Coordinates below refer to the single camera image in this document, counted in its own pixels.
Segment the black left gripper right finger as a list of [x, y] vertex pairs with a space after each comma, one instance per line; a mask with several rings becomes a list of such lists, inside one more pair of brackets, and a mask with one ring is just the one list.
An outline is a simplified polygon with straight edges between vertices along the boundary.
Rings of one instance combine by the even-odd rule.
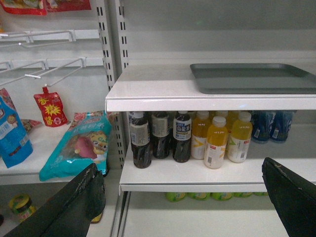
[[290, 237], [316, 235], [316, 186], [272, 158], [262, 174], [269, 198]]

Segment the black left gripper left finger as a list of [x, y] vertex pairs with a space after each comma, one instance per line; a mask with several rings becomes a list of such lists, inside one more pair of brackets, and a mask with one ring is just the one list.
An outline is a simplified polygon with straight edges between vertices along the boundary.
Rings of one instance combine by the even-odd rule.
[[85, 237], [106, 206], [104, 177], [92, 163], [7, 237]]

